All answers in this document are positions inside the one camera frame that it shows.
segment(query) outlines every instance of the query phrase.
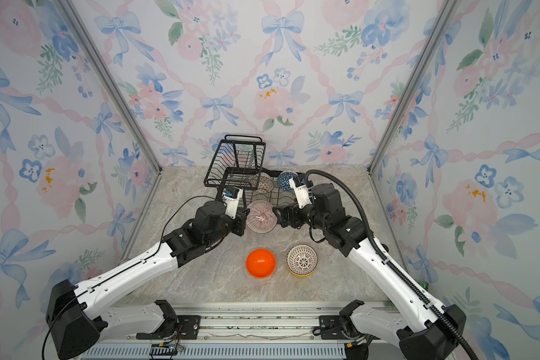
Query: wall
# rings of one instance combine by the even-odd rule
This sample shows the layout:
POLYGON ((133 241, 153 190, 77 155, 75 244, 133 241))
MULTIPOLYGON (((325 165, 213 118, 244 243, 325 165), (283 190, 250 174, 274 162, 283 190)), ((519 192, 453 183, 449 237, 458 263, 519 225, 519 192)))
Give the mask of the wall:
POLYGON ((73 3, 164 165, 281 165, 369 164, 442 0, 73 3))
POLYGON ((540 359, 540 1, 464 0, 441 45, 378 189, 478 357, 540 359))
POLYGON ((51 287, 114 267, 153 179, 53 5, 0 0, 0 359, 40 358, 51 287))

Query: blue bow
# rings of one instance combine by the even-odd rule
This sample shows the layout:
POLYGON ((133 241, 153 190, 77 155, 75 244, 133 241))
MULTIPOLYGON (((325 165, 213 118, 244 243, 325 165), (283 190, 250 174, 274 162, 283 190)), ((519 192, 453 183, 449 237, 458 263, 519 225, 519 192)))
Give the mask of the blue bow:
MULTIPOLYGON (((264 55, 262 57, 262 60, 260 60, 260 63, 266 63, 266 66, 268 66, 270 59, 272 59, 272 55, 282 49, 284 39, 282 37, 281 29, 300 34, 303 26, 304 15, 300 11, 295 11, 288 18, 277 18, 274 15, 268 15, 263 17, 262 31, 264 31, 264 33, 266 34, 271 34, 276 31, 276 42, 274 43, 274 51, 271 51, 264 55)), ((284 32, 284 38, 286 38, 286 43, 288 44, 288 47, 290 48, 290 51, 292 51, 292 54, 294 54, 295 58, 298 59, 298 61, 302 61, 302 59, 300 58, 300 51, 304 51, 306 50, 306 48, 295 42, 288 31, 284 32)))
POLYGON ((162 155, 172 156, 172 163, 168 165, 169 167, 173 167, 175 164, 178 163, 179 160, 182 160, 182 162, 189 167, 194 164, 192 160, 188 160, 184 157, 188 156, 188 150, 184 146, 179 146, 178 148, 161 148, 160 152, 162 153, 162 155))
POLYGON ((226 111, 226 109, 224 109, 224 108, 231 109, 234 107, 234 100, 232 99, 230 95, 224 95, 220 98, 204 97, 200 99, 200 104, 202 105, 204 109, 212 108, 214 112, 214 119, 204 124, 204 127, 211 129, 214 122, 220 119, 220 111, 222 111, 222 113, 224 114, 226 119, 228 119, 229 122, 234 124, 234 126, 238 126, 238 124, 235 121, 236 119, 238 119, 238 117, 236 115, 229 113, 228 111, 226 111))
POLYGON ((282 161, 287 163, 288 165, 296 165, 296 163, 290 161, 289 159, 293 159, 294 155, 296 154, 296 151, 291 148, 286 151, 269 151, 268 157, 270 159, 276 159, 276 165, 282 165, 282 161))
POLYGON ((122 18, 113 18, 110 19, 105 16, 98 16, 94 18, 94 22, 98 26, 98 29, 105 34, 110 35, 113 32, 116 32, 116 38, 118 39, 118 44, 120 44, 120 52, 114 56, 112 61, 114 64, 122 66, 122 56, 128 52, 128 42, 126 38, 130 40, 132 45, 138 49, 144 56, 146 56, 151 61, 154 61, 152 55, 149 54, 149 51, 154 50, 153 47, 145 45, 138 40, 134 39, 127 31, 133 32, 135 34, 141 33, 140 23, 138 18, 131 11, 126 11, 122 18))
POLYGON ((342 114, 342 111, 344 111, 344 103, 346 103, 346 113, 348 114, 348 117, 350 120, 352 120, 353 123, 356 122, 356 119, 354 119, 355 116, 360 115, 357 111, 352 109, 350 107, 350 104, 352 105, 358 105, 362 101, 362 96, 364 93, 362 91, 356 91, 352 95, 342 95, 342 94, 332 94, 330 97, 328 97, 328 104, 330 105, 336 105, 338 104, 338 109, 336 109, 336 113, 334 116, 331 116, 330 118, 322 121, 322 124, 330 124, 332 119, 337 118, 342 114))
POLYGON ((116 230, 118 230, 122 234, 122 241, 121 241, 122 249, 124 248, 124 245, 126 243, 126 240, 124 239, 125 230, 122 224, 126 224, 126 223, 136 220, 132 217, 131 211, 128 213, 128 215, 122 218, 125 212, 126 210, 124 210, 124 206, 118 203, 118 205, 116 205, 116 215, 114 216, 114 220, 112 220, 112 223, 110 224, 110 226, 108 226, 108 230, 106 231, 106 234, 112 237, 114 236, 114 234, 116 234, 116 230))
MULTIPOLYGON (((8 80, 4 71, 2 71, 2 69, 0 68, 0 88, 5 88, 7 86, 10 86, 10 80, 8 80)), ((0 93, 0 100, 4 101, 8 105, 15 107, 18 110, 22 110, 24 112, 28 112, 34 115, 42 115, 40 112, 28 106, 32 103, 31 96, 21 97, 0 93)), ((2 106, 2 104, 0 104, 0 121, 4 126, 4 130, 2 130, 2 132, 0 133, 0 151, 2 151, 3 154, 6 154, 7 148, 11 148, 12 150, 16 151, 14 143, 12 142, 12 139, 10 139, 10 134, 8 133, 8 125, 10 125, 10 115, 8 114, 4 106, 2 106)))
POLYGON ((430 162, 428 164, 428 171, 426 171, 425 187, 428 187, 428 181, 434 183, 434 161, 436 161, 436 166, 438 168, 441 168, 442 165, 444 165, 448 161, 448 152, 439 148, 438 145, 436 145, 436 139, 434 139, 434 136, 430 134, 426 136, 426 140, 424 141, 424 147, 429 151, 422 158, 422 160, 410 159, 410 161, 412 162, 410 166, 413 167, 416 164, 426 165, 427 162, 430 162))
POLYGON ((424 252, 424 248, 422 245, 419 245, 416 247, 416 254, 420 258, 417 262, 413 263, 408 256, 404 256, 406 258, 406 263, 412 265, 412 267, 416 270, 420 270, 420 268, 424 267, 422 271, 420 271, 420 277, 418 279, 418 282, 425 282, 428 280, 428 283, 432 284, 433 282, 438 281, 438 273, 434 268, 430 265, 430 262, 428 259, 426 259, 426 253, 424 252))
POLYGON ((100 113, 98 116, 96 116, 94 119, 92 119, 92 130, 99 134, 102 129, 104 129, 104 132, 106 135, 108 135, 108 140, 110 142, 108 143, 108 156, 114 155, 114 149, 112 149, 112 132, 110 131, 110 128, 113 128, 115 131, 118 131, 119 133, 123 133, 124 130, 120 127, 122 124, 122 121, 118 121, 116 123, 113 123, 111 121, 107 121, 112 117, 112 112, 110 111, 110 108, 108 107, 107 103, 102 103, 100 106, 100 113))
POLYGON ((16 292, 16 308, 18 309, 22 305, 22 300, 30 299, 23 285, 24 280, 26 279, 26 270, 20 265, 5 263, 7 261, 22 262, 41 259, 56 252, 56 250, 45 250, 48 246, 48 240, 46 240, 42 245, 39 245, 30 251, 15 255, 20 249, 26 246, 27 243, 27 236, 16 229, 8 230, 0 240, 0 270, 9 277, 14 278, 20 284, 20 287, 16 292))

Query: black wire dish rack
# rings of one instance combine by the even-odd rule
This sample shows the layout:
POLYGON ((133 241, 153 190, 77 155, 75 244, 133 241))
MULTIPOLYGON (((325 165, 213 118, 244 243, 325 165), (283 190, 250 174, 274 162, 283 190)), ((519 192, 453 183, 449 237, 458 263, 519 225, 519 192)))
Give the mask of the black wire dish rack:
POLYGON ((247 207, 252 201, 266 200, 272 206, 286 205, 296 200, 293 191, 278 187, 276 178, 281 170, 268 170, 262 167, 266 143, 258 136, 226 135, 220 141, 216 153, 212 158, 204 186, 217 188, 217 199, 227 186, 234 186, 244 190, 242 205, 247 207), (267 193, 256 191, 260 182, 261 173, 265 172, 274 182, 274 188, 267 193))

